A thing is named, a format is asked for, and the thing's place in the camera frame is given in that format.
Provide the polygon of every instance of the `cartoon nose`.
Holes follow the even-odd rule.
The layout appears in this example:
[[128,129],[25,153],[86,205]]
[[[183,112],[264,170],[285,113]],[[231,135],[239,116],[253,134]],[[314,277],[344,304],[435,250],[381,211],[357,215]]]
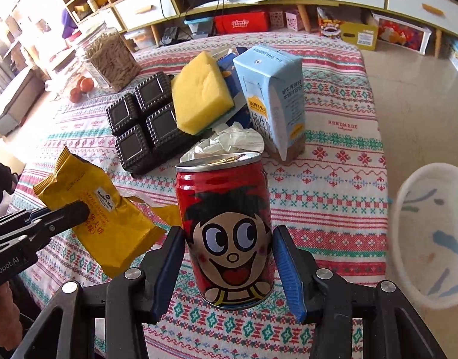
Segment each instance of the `cartoon nose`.
[[239,260],[239,254],[236,254],[235,252],[227,255],[227,260],[229,262],[235,263]]

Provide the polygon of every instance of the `cartoon boy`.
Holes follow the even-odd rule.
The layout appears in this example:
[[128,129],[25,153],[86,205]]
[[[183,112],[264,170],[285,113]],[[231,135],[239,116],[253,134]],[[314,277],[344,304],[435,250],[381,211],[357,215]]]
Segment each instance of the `cartoon boy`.
[[265,298],[273,287],[271,232],[262,219],[270,217],[269,207],[250,192],[240,187],[197,193],[200,201],[184,214],[190,222],[188,244],[197,286],[217,306],[246,306]]

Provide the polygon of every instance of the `human hand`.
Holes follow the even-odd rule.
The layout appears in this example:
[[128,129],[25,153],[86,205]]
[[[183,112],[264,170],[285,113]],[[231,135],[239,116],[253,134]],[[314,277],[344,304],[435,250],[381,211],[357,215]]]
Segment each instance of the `human hand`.
[[13,302],[9,282],[0,286],[0,347],[6,350],[16,348],[22,340],[22,324],[19,308]]

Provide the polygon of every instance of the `cartoon eye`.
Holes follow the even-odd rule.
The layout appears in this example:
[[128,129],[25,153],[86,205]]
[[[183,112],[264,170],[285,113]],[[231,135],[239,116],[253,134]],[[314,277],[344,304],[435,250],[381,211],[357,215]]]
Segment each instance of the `cartoon eye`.
[[251,219],[243,219],[234,227],[234,243],[241,251],[249,251],[257,240],[256,224]]
[[217,224],[209,224],[202,231],[205,248],[214,255],[223,255],[229,247],[226,231]]

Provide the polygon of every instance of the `patterned tablecloth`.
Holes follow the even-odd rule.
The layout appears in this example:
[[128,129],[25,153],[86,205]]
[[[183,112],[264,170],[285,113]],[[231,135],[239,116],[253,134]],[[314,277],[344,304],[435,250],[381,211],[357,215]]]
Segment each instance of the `patterned tablecloth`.
[[[287,225],[295,244],[309,250],[319,265],[351,282],[376,284],[385,274],[387,176],[373,95],[356,47],[305,34],[195,40],[139,52],[143,69],[126,90],[160,70],[178,73],[203,50],[255,44],[300,55],[305,76],[305,154],[289,166],[264,154],[273,225]],[[160,203],[177,203],[177,158],[142,180],[133,180],[121,168],[105,114],[120,95],[98,92],[78,106],[62,106],[48,121],[53,123],[51,133],[24,170],[11,211],[41,206],[32,185],[52,171],[63,145],[105,169],[118,188],[145,192]],[[53,238],[39,253],[39,262],[21,276],[41,307],[67,280],[86,286],[108,279],[72,231]],[[360,320],[353,324],[353,352],[359,357]],[[104,352],[103,321],[96,329],[96,347]],[[308,357],[313,326],[301,326],[290,315],[277,273],[274,292],[259,306],[235,312],[211,308],[198,295],[186,253],[169,311],[158,325],[144,330],[151,358],[281,359]]]

